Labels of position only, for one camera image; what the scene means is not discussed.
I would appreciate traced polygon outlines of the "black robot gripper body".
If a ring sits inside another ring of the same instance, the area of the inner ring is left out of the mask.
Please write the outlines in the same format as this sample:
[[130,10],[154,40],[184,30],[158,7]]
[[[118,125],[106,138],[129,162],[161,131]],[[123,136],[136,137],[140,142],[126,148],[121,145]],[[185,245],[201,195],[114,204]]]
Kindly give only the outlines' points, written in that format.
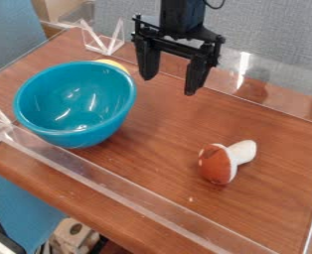
[[193,59],[202,56],[212,66],[220,62],[221,47],[227,38],[205,26],[206,9],[219,10],[209,0],[161,0],[158,16],[137,14],[133,17],[136,30],[133,42],[150,41],[162,52]]

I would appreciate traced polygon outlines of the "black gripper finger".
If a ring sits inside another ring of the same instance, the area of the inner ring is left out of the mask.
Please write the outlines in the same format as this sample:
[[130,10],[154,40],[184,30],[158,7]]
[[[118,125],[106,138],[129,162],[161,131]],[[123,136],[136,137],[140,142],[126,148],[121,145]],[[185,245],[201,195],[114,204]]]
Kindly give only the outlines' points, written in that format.
[[145,80],[150,80],[158,74],[161,51],[154,47],[150,41],[137,40],[137,59],[140,65],[140,73]]
[[188,65],[185,85],[186,95],[194,95],[198,89],[204,87],[212,67],[213,66],[209,63],[209,59],[206,57],[194,56],[192,62]]

